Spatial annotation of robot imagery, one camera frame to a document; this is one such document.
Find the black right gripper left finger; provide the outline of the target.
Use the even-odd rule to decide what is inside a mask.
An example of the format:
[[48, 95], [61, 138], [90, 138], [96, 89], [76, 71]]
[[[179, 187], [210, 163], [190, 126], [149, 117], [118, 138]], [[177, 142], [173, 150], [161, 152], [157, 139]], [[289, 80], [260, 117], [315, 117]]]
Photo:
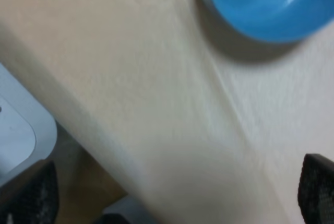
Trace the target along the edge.
[[1, 186], [1, 223], [55, 223], [58, 210], [53, 161], [39, 161]]

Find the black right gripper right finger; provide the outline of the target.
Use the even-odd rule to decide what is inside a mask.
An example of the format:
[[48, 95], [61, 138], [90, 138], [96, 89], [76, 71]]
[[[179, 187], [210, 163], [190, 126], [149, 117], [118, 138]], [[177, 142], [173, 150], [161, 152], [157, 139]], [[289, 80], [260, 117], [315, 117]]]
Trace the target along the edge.
[[305, 223], [333, 223], [333, 161], [305, 155], [297, 201]]

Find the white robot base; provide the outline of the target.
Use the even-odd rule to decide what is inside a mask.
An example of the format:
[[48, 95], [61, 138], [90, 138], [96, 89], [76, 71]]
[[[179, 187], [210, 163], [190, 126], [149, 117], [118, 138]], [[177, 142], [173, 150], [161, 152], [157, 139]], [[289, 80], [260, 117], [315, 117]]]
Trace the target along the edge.
[[56, 141], [54, 117], [1, 66], [1, 185], [46, 159]]

